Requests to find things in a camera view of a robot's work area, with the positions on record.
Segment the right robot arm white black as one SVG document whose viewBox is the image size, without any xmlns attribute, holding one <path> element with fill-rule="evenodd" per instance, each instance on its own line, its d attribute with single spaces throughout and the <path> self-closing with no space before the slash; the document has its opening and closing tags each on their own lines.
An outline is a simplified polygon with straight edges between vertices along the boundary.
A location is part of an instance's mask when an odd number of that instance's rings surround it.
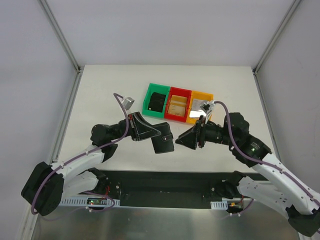
<svg viewBox="0 0 320 240">
<path fill-rule="evenodd" d="M 226 199 L 242 195 L 259 201 L 283 215 L 297 232 L 312 237 L 320 230 L 320 194 L 292 174 L 264 142 L 249 133 L 249 127 L 239 112 L 226 116 L 223 126 L 201 116 L 175 142 L 193 150 L 203 148 L 207 142 L 228 146 L 239 162 L 272 185 L 261 185 L 234 171 L 226 180 L 214 184 L 215 194 Z"/>
</svg>

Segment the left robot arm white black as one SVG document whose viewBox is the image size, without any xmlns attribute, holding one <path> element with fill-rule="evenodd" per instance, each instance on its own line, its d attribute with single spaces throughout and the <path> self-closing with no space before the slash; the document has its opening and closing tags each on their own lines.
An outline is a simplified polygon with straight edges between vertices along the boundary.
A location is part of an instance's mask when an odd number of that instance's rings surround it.
<svg viewBox="0 0 320 240">
<path fill-rule="evenodd" d="M 84 192 L 96 195 L 108 193 L 107 177 L 97 165 L 109 160 L 118 142 L 131 137 L 143 141 L 160 137 L 158 126 L 147 122 L 139 112 L 126 116 L 113 125 L 96 124 L 91 130 L 91 145 L 69 160 L 38 163 L 24 185 L 21 196 L 31 205 L 33 215 L 46 216 L 61 200 Z"/>
</svg>

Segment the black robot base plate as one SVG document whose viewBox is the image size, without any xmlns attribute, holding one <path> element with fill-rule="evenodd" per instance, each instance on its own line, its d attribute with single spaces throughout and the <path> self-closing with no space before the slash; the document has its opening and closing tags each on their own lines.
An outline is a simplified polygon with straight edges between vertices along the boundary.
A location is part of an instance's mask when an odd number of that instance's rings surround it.
<svg viewBox="0 0 320 240">
<path fill-rule="evenodd" d="M 92 192 L 119 200 L 122 207 L 210 209 L 222 200 L 224 181 L 236 183 L 245 176 L 239 171 L 102 170 Z"/>
</svg>

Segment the black leather card holder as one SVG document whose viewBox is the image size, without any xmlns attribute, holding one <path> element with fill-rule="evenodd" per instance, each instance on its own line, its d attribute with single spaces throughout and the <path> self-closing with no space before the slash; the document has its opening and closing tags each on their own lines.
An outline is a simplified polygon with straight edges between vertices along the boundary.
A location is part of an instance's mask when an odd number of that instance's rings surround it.
<svg viewBox="0 0 320 240">
<path fill-rule="evenodd" d="M 173 152 L 175 150 L 173 143 L 174 136 L 171 132 L 169 123 L 163 122 L 155 124 L 153 127 L 160 131 L 160 135 L 151 138 L 154 152 L 156 154 Z"/>
</svg>

